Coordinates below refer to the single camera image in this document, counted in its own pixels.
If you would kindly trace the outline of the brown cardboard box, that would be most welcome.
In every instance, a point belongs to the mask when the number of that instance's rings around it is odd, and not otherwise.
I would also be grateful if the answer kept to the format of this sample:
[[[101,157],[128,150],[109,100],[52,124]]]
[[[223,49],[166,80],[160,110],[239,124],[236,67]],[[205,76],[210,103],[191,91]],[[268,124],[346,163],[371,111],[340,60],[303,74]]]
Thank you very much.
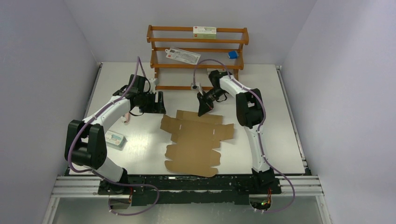
[[[213,177],[218,174],[222,141],[234,136],[234,125],[223,124],[220,115],[177,110],[176,117],[164,115],[160,129],[171,134],[164,162],[175,174]]]

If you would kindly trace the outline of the orange wooden shelf rack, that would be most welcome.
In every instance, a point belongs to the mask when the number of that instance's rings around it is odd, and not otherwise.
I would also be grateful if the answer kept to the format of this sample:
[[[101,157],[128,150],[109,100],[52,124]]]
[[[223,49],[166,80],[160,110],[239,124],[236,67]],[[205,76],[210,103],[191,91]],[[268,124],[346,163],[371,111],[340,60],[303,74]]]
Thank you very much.
[[[160,80],[161,69],[192,69],[190,84],[158,84],[157,90],[187,91],[199,87],[198,69],[224,72],[236,79],[244,69],[243,48],[249,44],[247,28],[211,28],[149,25],[146,40],[151,45],[150,66]]]

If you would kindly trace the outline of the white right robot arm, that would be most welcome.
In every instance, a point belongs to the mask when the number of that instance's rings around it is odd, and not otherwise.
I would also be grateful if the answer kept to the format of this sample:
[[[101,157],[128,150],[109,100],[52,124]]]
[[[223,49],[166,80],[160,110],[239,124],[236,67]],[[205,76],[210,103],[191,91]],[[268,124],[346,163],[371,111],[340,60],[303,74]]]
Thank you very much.
[[[261,92],[251,89],[240,83],[228,72],[211,71],[209,80],[212,89],[197,94],[199,101],[198,116],[210,112],[214,108],[214,101],[222,95],[230,95],[235,99],[236,117],[244,128],[248,137],[252,155],[252,173],[256,178],[252,180],[252,188],[257,193],[264,193],[270,187],[270,180],[275,173],[266,158],[266,149],[263,141],[262,125],[266,119]]]

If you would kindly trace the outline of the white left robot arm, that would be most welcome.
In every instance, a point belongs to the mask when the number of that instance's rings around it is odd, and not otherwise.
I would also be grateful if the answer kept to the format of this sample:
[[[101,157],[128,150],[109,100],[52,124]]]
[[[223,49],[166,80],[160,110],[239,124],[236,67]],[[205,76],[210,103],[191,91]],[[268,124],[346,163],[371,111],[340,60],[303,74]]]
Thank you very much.
[[[83,120],[72,120],[68,124],[64,153],[69,165],[84,166],[107,179],[117,194],[127,192],[127,171],[108,158],[105,134],[136,107],[142,114],[165,114],[163,92],[156,91],[157,83],[156,78],[131,75],[129,83],[113,93],[97,112]]]

